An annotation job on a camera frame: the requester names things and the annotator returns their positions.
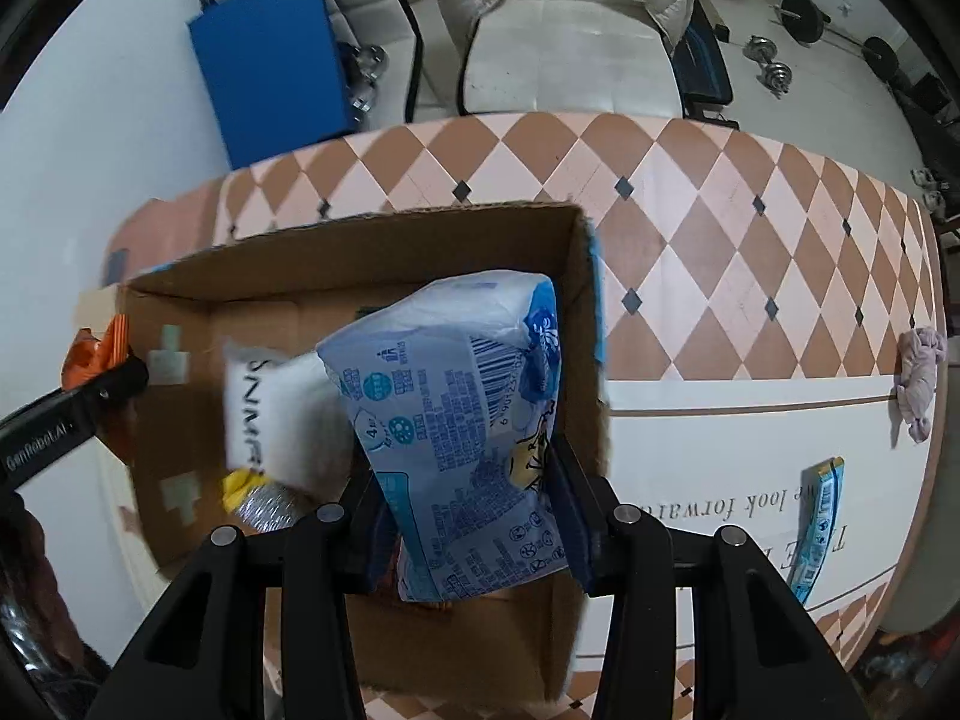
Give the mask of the orange snack bag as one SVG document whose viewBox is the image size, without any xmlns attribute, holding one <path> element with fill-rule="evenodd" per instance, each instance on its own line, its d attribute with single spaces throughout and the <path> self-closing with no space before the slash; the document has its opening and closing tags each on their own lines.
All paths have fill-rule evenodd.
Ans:
<svg viewBox="0 0 960 720">
<path fill-rule="evenodd" d="M 60 372 L 60 387 L 75 390 L 128 360 L 128 317 L 116 314 L 100 337 L 80 328 L 71 342 Z"/>
</svg>

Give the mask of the yellow silver scrubber sponge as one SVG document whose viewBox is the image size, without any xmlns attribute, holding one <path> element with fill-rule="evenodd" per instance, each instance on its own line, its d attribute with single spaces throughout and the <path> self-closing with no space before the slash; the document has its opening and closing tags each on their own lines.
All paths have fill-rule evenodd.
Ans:
<svg viewBox="0 0 960 720">
<path fill-rule="evenodd" d="M 224 477 L 223 507 L 257 533 L 290 528 L 309 512 L 309 500 L 272 478 L 249 468 Z"/>
</svg>

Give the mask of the blue long snack pack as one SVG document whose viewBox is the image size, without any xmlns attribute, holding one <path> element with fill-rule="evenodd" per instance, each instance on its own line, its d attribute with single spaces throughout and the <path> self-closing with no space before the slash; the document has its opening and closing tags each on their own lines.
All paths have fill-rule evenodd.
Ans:
<svg viewBox="0 0 960 720">
<path fill-rule="evenodd" d="M 811 598 L 838 522 L 846 463 L 832 457 L 800 475 L 799 538 L 789 562 L 788 585 L 794 598 L 805 605 Z"/>
</svg>

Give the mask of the light purple towel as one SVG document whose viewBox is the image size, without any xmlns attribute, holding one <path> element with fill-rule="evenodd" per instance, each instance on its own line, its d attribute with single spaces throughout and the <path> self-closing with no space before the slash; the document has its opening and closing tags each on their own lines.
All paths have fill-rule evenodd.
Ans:
<svg viewBox="0 0 960 720">
<path fill-rule="evenodd" d="M 916 327 L 901 335 L 898 349 L 896 406 L 907 425 L 908 436 L 914 444 L 923 444 L 932 431 L 928 411 L 937 387 L 937 366 L 947 359 L 947 340 L 934 327 Z"/>
</svg>

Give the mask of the light blue tissue pack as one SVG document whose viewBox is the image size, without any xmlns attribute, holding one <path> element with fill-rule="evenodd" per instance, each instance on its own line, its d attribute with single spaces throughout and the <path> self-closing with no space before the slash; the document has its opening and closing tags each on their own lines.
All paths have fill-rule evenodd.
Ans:
<svg viewBox="0 0 960 720">
<path fill-rule="evenodd" d="M 540 489 L 562 378 L 549 277 L 433 281 L 317 355 L 397 523 L 402 600 L 467 600 L 565 568 Z"/>
</svg>

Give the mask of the cardboard box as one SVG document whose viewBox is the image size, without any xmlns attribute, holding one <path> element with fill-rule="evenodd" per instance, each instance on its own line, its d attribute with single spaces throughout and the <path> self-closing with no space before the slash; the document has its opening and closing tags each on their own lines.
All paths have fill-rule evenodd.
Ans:
<svg viewBox="0 0 960 720">
<path fill-rule="evenodd" d="M 532 271 L 555 284 L 563 349 L 558 427 L 586 472 L 607 468 L 601 283 L 584 213 L 494 203 L 288 227 L 168 260 L 122 284 L 116 304 L 149 362 L 112 484 L 128 573 L 155 598 L 226 522 L 223 348 L 301 355 L 366 309 L 434 280 Z M 359 679 L 464 706 L 521 707 L 562 694 L 584 596 L 567 572 L 446 608 L 392 590 L 347 598 Z"/>
</svg>

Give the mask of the checkered tablecloth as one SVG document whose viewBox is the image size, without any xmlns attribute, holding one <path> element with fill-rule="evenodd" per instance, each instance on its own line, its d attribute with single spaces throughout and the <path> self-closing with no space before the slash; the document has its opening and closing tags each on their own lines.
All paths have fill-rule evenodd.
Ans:
<svg viewBox="0 0 960 720">
<path fill-rule="evenodd" d="M 109 249 L 107 297 L 140 351 L 160 343 L 128 282 L 338 218 L 508 202 L 583 210 L 601 278 L 607 470 L 674 527 L 742 525 L 780 571 L 800 475 L 844 463 L 807 608 L 844 665 L 910 562 L 939 461 L 893 401 L 898 342 L 944 321 L 926 211 L 822 154 L 682 119 L 584 112 L 452 117 L 364 132 L 145 203 Z"/>
</svg>

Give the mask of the blue folded mat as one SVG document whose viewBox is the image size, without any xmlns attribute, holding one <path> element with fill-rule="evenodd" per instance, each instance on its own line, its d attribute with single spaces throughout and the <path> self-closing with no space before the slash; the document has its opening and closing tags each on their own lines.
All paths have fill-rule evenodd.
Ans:
<svg viewBox="0 0 960 720">
<path fill-rule="evenodd" d="M 355 130 L 325 0 L 224 0 L 189 34 L 231 167 Z"/>
</svg>

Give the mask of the chrome dumbbell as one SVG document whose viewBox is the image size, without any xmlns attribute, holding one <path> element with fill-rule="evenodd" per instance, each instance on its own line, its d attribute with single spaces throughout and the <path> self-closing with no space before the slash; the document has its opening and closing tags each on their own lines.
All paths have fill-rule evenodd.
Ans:
<svg viewBox="0 0 960 720">
<path fill-rule="evenodd" d="M 793 84 L 793 69 L 778 59 L 776 44 L 763 36 L 752 36 L 742 48 L 745 59 L 758 65 L 757 80 L 775 98 L 789 93 Z"/>
</svg>

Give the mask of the white office chair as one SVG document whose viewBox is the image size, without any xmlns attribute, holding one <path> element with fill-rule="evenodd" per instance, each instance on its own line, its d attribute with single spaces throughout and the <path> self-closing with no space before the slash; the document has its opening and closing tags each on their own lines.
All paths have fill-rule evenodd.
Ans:
<svg viewBox="0 0 960 720">
<path fill-rule="evenodd" d="M 483 16 L 459 104 L 467 114 L 682 114 L 661 33 L 634 8 L 576 0 L 506 0 Z"/>
</svg>

